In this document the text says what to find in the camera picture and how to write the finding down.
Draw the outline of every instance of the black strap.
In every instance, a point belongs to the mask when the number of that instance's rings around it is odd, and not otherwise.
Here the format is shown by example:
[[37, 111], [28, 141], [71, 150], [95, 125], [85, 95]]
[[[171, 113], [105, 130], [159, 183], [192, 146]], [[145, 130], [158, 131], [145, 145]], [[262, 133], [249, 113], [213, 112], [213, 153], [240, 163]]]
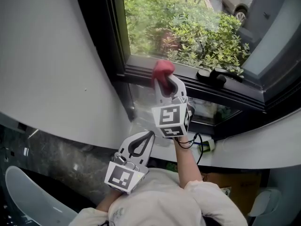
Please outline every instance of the black strap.
[[105, 221], [103, 224], [98, 225], [98, 226], [109, 226], [109, 221], [107, 220], [107, 221]]
[[221, 226], [220, 223], [216, 222], [213, 218], [203, 216], [206, 226]]

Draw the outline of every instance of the fiducial marker cube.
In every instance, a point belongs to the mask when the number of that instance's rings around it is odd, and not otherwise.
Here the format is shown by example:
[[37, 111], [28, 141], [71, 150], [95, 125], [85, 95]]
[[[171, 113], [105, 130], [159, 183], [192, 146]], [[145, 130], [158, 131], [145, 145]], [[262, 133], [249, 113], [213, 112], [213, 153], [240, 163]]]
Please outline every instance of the fiducial marker cube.
[[187, 134], [190, 121], [187, 103], [154, 107], [151, 110], [156, 127], [163, 137], [180, 137]]
[[146, 174], [114, 162], [109, 163], [104, 182], [111, 188], [131, 194]]

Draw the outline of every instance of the dark marble surface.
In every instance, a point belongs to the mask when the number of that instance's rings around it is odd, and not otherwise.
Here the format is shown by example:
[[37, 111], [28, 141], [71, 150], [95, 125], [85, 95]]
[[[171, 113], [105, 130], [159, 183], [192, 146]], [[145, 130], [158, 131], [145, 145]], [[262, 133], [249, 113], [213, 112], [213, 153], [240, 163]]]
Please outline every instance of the dark marble surface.
[[[70, 141], [42, 131], [28, 138], [34, 131], [28, 128], [21, 134], [0, 126], [0, 147], [8, 149], [0, 150], [0, 181], [10, 211], [17, 210], [9, 202], [4, 180], [5, 171], [11, 165], [57, 179], [98, 204], [109, 190], [104, 178], [110, 156], [116, 150]], [[5, 151], [8, 162], [5, 162]]]

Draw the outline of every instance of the car wheel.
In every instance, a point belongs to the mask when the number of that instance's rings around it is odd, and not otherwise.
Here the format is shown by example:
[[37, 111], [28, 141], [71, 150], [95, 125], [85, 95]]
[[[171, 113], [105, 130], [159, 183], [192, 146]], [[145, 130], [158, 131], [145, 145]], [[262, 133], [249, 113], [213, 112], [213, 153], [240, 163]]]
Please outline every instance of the car wheel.
[[234, 16], [242, 23], [246, 19], [246, 11], [244, 9], [240, 9], [236, 11]]

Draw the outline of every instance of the person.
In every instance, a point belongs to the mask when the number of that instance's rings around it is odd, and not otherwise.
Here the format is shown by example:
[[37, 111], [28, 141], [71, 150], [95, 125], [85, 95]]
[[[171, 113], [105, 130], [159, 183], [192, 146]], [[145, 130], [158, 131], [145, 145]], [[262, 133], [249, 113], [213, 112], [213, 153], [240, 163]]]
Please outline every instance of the person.
[[[187, 137], [179, 139], [182, 143]], [[111, 189], [96, 209], [83, 209], [69, 226], [246, 226], [220, 188], [202, 180], [190, 149], [174, 140], [178, 173], [151, 168], [130, 194]]]

